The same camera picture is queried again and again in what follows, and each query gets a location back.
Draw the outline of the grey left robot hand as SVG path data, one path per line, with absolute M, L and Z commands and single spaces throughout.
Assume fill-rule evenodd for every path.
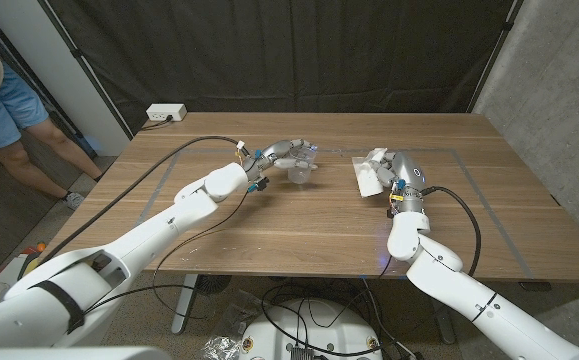
M 290 182 L 305 184 L 317 168 L 314 163 L 317 150 L 315 144 L 303 139 L 281 140 L 247 156 L 242 167 L 249 181 L 262 179 L 266 169 L 276 167 L 287 171 Z

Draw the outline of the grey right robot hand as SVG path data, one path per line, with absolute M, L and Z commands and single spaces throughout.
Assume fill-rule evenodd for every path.
M 368 165 L 378 183 L 390 190 L 390 218 L 402 212 L 424 212 L 422 191 L 426 187 L 425 175 L 414 159 L 404 152 L 385 151 L 371 156 Z

